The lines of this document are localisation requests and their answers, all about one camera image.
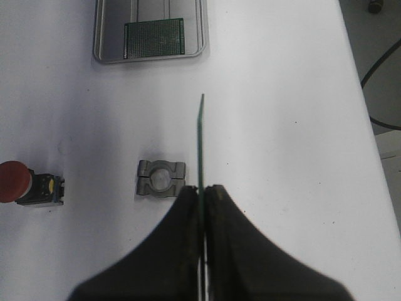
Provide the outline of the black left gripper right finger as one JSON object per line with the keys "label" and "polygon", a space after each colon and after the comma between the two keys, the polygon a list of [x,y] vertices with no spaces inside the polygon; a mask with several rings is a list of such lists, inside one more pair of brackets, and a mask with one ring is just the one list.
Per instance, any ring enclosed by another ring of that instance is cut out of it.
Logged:
{"label": "black left gripper right finger", "polygon": [[213,300],[351,300],[339,282],[266,238],[221,185],[204,191]]}

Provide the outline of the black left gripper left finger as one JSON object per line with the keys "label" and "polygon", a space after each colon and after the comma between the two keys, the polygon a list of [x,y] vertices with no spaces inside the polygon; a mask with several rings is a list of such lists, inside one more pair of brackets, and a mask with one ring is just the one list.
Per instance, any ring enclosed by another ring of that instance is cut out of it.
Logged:
{"label": "black left gripper left finger", "polygon": [[70,300],[197,300],[198,195],[184,186],[168,213],[131,253],[79,284]]}

